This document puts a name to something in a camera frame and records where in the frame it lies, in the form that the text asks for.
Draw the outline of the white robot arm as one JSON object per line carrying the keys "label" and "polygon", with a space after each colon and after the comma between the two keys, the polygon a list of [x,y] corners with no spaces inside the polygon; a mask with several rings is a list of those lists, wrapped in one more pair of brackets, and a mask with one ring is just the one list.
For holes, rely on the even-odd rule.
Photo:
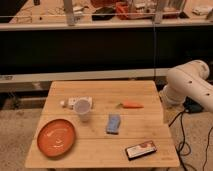
{"label": "white robot arm", "polygon": [[210,74],[202,60],[193,60],[168,70],[162,101],[168,107],[183,104],[187,97],[213,113],[213,85],[206,79]]}

